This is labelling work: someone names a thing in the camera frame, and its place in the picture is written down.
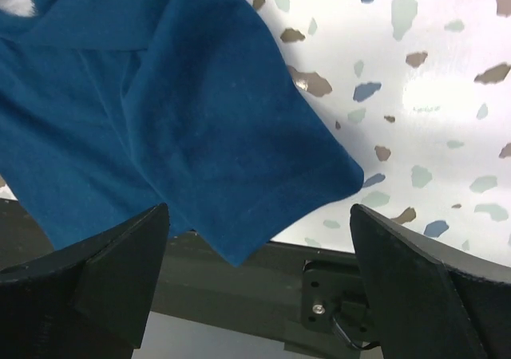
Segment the blue mickey t-shirt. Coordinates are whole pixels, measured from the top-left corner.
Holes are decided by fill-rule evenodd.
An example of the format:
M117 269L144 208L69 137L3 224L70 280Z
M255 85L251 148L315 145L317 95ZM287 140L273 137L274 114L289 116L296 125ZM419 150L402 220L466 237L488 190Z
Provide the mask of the blue mickey t-shirt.
M364 181L246 0L1 0L1 175L57 249L166 203L232 265Z

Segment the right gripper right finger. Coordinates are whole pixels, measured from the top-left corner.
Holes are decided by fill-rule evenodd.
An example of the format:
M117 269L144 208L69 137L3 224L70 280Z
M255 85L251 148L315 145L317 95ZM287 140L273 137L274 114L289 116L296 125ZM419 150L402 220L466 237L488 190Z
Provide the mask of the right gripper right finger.
M510 269L355 204L351 238L385 358L508 358Z

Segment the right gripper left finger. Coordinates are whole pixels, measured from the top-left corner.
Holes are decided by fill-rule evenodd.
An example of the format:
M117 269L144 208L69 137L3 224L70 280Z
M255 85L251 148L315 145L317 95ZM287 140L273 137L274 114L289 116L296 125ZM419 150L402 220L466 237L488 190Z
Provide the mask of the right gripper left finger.
M130 358L141 347L168 238L164 204L1 271L3 358Z

